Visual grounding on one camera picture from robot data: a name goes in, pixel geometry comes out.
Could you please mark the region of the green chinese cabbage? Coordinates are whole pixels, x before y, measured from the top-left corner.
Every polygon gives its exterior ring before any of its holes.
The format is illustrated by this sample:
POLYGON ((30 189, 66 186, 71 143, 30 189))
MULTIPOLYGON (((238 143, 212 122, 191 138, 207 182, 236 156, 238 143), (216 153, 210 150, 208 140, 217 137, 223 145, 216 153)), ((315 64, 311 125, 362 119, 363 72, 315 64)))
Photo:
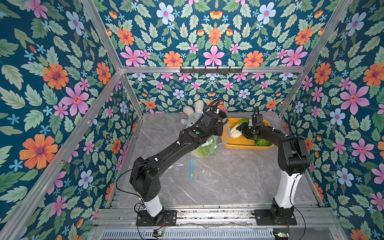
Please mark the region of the green chinese cabbage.
POLYGON ((217 154, 216 145, 216 137, 210 137, 203 145, 192 151, 191 154, 197 158, 208 158, 217 154))
POLYGON ((251 140, 247 139, 240 130, 241 125, 244 123, 248 126, 250 119, 243 118, 231 128, 230 144, 252 147, 270 147, 273 145, 271 142, 258 138, 257 136, 252 137, 251 140))

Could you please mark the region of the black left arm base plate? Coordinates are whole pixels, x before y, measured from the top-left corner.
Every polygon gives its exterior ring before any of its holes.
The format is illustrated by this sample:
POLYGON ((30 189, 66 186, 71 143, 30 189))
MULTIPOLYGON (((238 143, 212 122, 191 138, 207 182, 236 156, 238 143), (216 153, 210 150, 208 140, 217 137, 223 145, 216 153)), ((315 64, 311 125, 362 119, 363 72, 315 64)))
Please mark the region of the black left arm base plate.
POLYGON ((178 212, 176 210, 162 210, 156 217, 150 216, 150 214, 141 210, 138 213, 136 225, 138 227, 161 227, 161 226, 176 226, 178 212))

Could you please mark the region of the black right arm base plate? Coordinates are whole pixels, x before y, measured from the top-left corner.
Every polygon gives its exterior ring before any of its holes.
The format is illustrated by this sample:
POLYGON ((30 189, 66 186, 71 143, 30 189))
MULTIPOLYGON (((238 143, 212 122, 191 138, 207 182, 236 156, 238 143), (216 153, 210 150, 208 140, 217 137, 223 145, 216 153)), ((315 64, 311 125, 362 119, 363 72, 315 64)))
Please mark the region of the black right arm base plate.
POLYGON ((254 210, 253 216, 259 226, 296 226, 294 207, 281 208, 273 201, 269 210, 254 210))

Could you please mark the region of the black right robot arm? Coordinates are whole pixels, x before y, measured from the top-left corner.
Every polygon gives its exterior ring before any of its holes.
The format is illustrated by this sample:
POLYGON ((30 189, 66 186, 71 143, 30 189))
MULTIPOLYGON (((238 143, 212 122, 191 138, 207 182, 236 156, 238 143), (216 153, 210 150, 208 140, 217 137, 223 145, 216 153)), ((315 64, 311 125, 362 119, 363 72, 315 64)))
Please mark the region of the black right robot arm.
POLYGON ((277 160, 281 169, 281 179, 278 192, 273 199, 272 209, 293 209, 298 184, 310 165, 305 140, 266 126, 261 114, 253 115, 250 120, 238 123, 232 128, 231 133, 233 136, 240 133, 248 140, 257 137, 278 147, 277 160))

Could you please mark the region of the clear zipper bag blue seal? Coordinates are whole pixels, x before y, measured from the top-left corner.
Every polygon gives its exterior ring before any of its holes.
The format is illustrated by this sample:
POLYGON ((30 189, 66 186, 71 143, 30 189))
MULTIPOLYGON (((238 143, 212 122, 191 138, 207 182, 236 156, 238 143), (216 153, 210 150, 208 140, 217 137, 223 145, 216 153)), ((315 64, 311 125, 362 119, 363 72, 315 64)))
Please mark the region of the clear zipper bag blue seal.
POLYGON ((216 147, 219 145, 217 141, 222 136, 223 129, 228 126, 217 129, 214 135, 206 135, 199 126, 194 126, 195 122, 195 120, 182 119, 182 123, 186 127, 180 131, 178 139, 165 149, 164 155, 159 159, 159 162, 163 164, 163 169, 176 166, 179 160, 182 163, 193 162, 209 158, 217 153, 216 147))

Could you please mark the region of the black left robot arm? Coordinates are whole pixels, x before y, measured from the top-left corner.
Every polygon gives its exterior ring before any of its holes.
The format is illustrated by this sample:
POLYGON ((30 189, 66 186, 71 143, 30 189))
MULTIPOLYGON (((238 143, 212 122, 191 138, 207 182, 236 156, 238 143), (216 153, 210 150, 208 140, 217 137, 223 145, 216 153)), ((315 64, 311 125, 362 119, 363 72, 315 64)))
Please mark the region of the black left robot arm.
POLYGON ((196 123, 182 129, 175 142, 164 150, 146 159, 139 157, 135 160, 129 182, 142 199, 147 215, 155 220, 163 217, 164 207, 159 193, 160 177, 165 171, 212 136, 222 136, 227 122, 228 117, 224 111, 205 111, 196 123))

